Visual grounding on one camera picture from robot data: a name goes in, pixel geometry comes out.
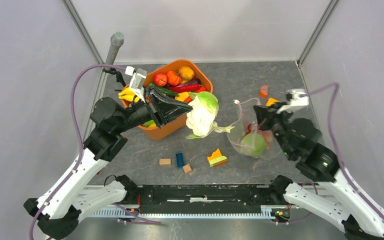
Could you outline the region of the white toy cauliflower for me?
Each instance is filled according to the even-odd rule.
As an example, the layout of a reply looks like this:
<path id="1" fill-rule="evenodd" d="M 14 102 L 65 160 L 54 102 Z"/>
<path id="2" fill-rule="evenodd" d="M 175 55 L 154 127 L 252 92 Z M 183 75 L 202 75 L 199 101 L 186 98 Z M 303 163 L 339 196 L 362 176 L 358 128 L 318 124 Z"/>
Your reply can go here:
<path id="1" fill-rule="evenodd" d="M 185 138 L 202 139 L 210 133 L 230 133 L 234 126 L 218 126 L 215 121 L 219 112 L 218 99 L 208 91 L 189 92 L 192 101 L 188 103 L 192 110 L 186 114 L 186 126 L 192 133 Z"/>

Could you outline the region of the red lychee bunch toy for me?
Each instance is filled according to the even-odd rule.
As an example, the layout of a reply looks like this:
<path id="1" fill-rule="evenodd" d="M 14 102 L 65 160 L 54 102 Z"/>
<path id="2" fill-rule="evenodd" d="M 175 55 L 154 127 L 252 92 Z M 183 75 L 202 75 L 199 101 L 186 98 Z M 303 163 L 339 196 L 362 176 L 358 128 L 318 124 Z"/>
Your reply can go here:
<path id="1" fill-rule="evenodd" d="M 264 137 L 265 141 L 268 143 L 271 143 L 273 141 L 272 133 L 268 130 L 263 131 L 258 129 L 256 126 L 254 126 L 252 123 L 248 124 L 246 126 L 246 132 L 245 136 L 249 135 L 250 133 L 256 132 L 257 134 L 260 134 Z"/>

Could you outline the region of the clear zip top bag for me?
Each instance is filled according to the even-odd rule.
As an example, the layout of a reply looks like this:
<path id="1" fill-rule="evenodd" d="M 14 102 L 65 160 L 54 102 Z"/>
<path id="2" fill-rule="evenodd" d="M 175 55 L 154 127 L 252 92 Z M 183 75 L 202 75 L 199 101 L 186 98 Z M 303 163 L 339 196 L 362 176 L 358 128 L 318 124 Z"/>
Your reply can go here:
<path id="1" fill-rule="evenodd" d="M 230 124 L 233 129 L 227 138 L 236 152 L 252 158 L 269 159 L 278 153 L 271 131 L 259 129 L 254 106 L 260 106 L 259 98 L 253 97 L 245 101 L 233 100 L 237 109 L 237 118 Z"/>

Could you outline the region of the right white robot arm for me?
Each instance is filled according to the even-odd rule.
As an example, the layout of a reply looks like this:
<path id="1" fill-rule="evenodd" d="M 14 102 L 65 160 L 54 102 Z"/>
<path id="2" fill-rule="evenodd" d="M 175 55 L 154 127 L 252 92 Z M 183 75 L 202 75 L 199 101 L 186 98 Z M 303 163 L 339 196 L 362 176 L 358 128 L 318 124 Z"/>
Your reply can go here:
<path id="1" fill-rule="evenodd" d="M 337 155 L 318 142 L 321 132 L 307 118 L 292 118 L 280 112 L 284 104 L 255 105 L 257 128 L 269 131 L 289 161 L 302 175 L 318 184 L 336 202 L 331 202 L 279 175 L 269 186 L 269 199 L 304 208 L 342 231 L 348 240 L 384 240 L 384 208 L 370 198 L 353 180 Z"/>

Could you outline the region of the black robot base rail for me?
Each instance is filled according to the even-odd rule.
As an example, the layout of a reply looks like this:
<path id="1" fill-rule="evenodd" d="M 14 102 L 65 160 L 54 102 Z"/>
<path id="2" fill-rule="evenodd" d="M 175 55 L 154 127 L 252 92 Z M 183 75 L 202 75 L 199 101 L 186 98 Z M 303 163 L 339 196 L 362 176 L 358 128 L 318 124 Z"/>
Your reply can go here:
<path id="1" fill-rule="evenodd" d="M 138 186 L 120 205 L 138 205 L 141 214 L 256 214 L 261 206 L 286 206 L 279 191 L 258 184 Z"/>

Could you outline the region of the green toy cabbage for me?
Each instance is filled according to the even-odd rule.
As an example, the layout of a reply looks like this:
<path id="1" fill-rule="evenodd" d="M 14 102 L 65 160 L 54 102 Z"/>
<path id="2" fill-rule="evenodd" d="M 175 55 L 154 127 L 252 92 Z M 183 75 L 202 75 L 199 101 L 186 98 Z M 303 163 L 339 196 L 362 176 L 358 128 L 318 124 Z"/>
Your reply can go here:
<path id="1" fill-rule="evenodd" d="M 259 157 L 265 151 L 267 142 L 263 135 L 251 132 L 240 141 L 239 145 L 241 154 L 250 157 Z"/>

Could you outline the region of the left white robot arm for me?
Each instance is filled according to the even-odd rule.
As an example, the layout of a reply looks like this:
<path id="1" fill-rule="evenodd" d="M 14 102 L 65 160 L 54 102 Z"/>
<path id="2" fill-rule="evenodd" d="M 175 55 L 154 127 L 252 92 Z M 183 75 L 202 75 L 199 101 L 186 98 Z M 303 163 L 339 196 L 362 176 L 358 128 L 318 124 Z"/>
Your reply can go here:
<path id="1" fill-rule="evenodd" d="M 95 127 L 79 142 L 79 155 L 60 179 L 41 197 L 29 198 L 24 208 L 33 224 L 47 236 L 61 240 L 70 235 L 81 221 L 105 206 L 137 198 L 137 185 L 127 176 L 83 197 L 79 193 L 109 164 L 127 143 L 123 133 L 152 120 L 163 127 L 192 110 L 192 106 L 163 95 L 154 87 L 144 92 L 144 101 L 123 107 L 111 97 L 98 100 L 90 119 Z"/>

